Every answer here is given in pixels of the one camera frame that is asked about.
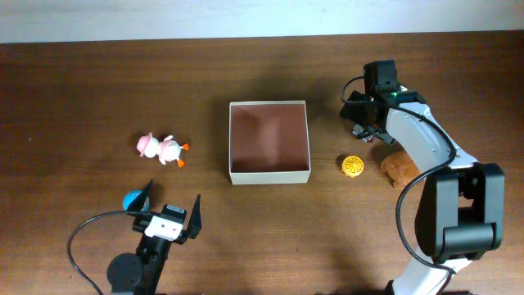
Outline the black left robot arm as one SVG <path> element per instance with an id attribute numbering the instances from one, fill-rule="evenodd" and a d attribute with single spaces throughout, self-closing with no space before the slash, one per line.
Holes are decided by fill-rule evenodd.
<path id="1" fill-rule="evenodd" d="M 113 294 L 154 294 L 171 246 L 194 239 L 201 231 L 200 196 L 191 213 L 169 204 L 157 213 L 149 210 L 152 185 L 124 197 L 124 209 L 134 217 L 132 230 L 142 237 L 134 253 L 119 254 L 108 265 L 106 277 Z"/>

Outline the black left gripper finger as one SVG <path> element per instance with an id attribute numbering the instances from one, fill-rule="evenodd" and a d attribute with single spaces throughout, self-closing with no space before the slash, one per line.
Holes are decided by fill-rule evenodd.
<path id="1" fill-rule="evenodd" d="M 126 194 L 127 211 L 148 211 L 150 208 L 149 192 L 151 191 L 153 180 L 141 190 L 133 190 Z"/>
<path id="2" fill-rule="evenodd" d="M 195 239 L 200 233 L 201 228 L 201 195 L 198 194 L 187 225 L 187 238 Z"/>

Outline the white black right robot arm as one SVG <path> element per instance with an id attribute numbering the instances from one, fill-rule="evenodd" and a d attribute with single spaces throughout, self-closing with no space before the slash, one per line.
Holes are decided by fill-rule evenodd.
<path id="1" fill-rule="evenodd" d="M 412 257 L 386 294 L 441 294 L 451 279 L 503 240 L 504 173 L 480 163 L 437 123 L 425 98 L 398 80 L 392 60 L 363 68 L 364 91 L 343 93 L 355 137 L 399 143 L 419 175 L 401 191 L 395 223 Z"/>

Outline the grey orange toy car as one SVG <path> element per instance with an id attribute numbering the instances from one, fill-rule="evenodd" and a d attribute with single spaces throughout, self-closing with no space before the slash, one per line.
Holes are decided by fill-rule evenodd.
<path id="1" fill-rule="evenodd" d="M 364 128 L 361 125 L 356 124 L 353 127 L 353 135 L 366 143 L 371 143 L 375 137 L 375 135 L 379 132 L 379 129 L 374 128 Z"/>

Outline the brown plush toy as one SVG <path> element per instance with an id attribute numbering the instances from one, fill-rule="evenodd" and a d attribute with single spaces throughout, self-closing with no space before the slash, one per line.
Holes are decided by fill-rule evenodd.
<path id="1" fill-rule="evenodd" d="M 386 173 L 393 188 L 403 189 L 421 174 L 413 159 L 406 151 L 394 152 L 381 163 L 381 171 Z"/>

